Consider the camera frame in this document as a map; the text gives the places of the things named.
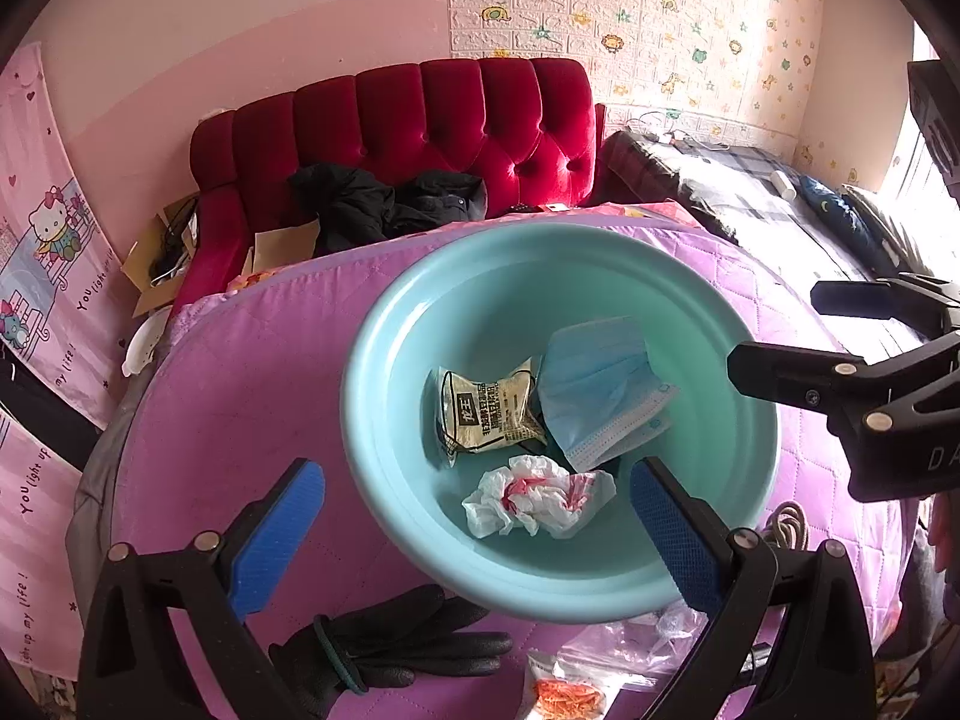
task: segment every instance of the tufted headboard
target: tufted headboard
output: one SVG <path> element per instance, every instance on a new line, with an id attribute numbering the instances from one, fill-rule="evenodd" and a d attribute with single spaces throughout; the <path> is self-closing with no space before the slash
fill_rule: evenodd
<path id="1" fill-rule="evenodd" d="M 439 59 L 341 76 L 201 122 L 190 143 L 200 248 L 176 304 L 219 292 L 254 233 L 304 223 L 287 178 L 335 162 L 398 184 L 423 170 L 479 175 L 488 217 L 512 205 L 582 205 L 597 119 L 572 59 Z"/>

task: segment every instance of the blue surgical mask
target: blue surgical mask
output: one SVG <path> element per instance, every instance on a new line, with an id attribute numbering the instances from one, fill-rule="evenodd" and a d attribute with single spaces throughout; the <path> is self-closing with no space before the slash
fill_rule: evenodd
<path id="1" fill-rule="evenodd" d="M 630 317 L 558 330 L 536 386 L 546 426 L 579 473 L 664 432 L 670 422 L 661 411 L 677 392 L 650 367 Z"/>

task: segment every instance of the pink quilted blanket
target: pink quilted blanket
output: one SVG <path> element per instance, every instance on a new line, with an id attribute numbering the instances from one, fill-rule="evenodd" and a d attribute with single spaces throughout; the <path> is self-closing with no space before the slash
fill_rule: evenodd
<path id="1" fill-rule="evenodd" d="M 726 296 L 759 340 L 839 348 L 812 309 L 770 271 L 707 233 L 643 218 L 570 215 L 568 220 L 616 230 L 685 262 Z M 447 227 L 313 260 L 234 298 L 211 298 L 186 312 L 181 320 L 193 326 L 157 372 L 131 428 L 117 480 L 114 538 L 140 552 L 179 549 L 198 531 L 226 526 L 270 488 L 291 459 L 304 456 L 322 463 L 328 502 L 269 608 L 251 618 L 257 639 L 264 646 L 285 641 L 314 614 L 340 614 L 425 581 L 387 541 L 354 488 L 340 438 L 340 380 L 357 329 L 387 285 L 435 248 L 486 224 Z M 769 507 L 800 501 L 808 513 L 811 547 L 828 536 L 846 544 L 876 636 L 896 603 L 913 524 L 904 524 L 899 504 L 851 500 L 846 460 L 822 416 L 784 408 L 781 432 Z M 775 624 L 765 631 L 768 641 Z M 424 678 L 407 690 L 346 695 L 333 719 L 513 717 L 526 650 L 556 651 L 577 632 L 496 614 L 482 626 L 509 631 L 515 640 L 496 677 Z M 211 690 L 195 642 L 185 649 L 213 712 L 233 717 Z M 638 717 L 648 700 L 623 693 L 608 717 Z M 743 704 L 741 692 L 724 715 L 735 717 Z"/>

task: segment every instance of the teal plastic basin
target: teal plastic basin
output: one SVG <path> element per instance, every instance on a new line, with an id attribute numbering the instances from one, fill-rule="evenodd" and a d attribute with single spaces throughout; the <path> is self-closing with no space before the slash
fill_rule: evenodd
<path id="1" fill-rule="evenodd" d="M 555 330 L 632 316 L 654 371 L 680 387 L 673 427 L 620 464 L 617 495 L 569 541 L 522 529 L 477 541 L 461 502 L 485 471 L 525 454 L 461 455 L 448 467 L 434 428 L 438 365 L 478 381 L 541 354 Z M 625 619 L 679 597 L 631 509 L 632 463 L 656 454 L 733 527 L 755 526 L 774 478 L 776 407 L 727 379 L 750 332 L 687 266 L 626 236 L 516 223 L 424 257 L 373 306 L 342 390 L 344 446 L 384 532 L 439 583 L 492 610 L 558 623 Z"/>

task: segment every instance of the blue gripper pad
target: blue gripper pad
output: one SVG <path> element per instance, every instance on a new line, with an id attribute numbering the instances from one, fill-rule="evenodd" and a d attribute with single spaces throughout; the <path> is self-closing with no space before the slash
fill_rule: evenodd
<path id="1" fill-rule="evenodd" d="M 241 621 L 262 610 L 323 507 L 323 471 L 304 463 L 230 564 L 227 600 Z"/>
<path id="2" fill-rule="evenodd" d="M 630 473 L 630 503 L 690 608 L 710 619 L 723 605 L 721 567 L 646 461 Z"/>

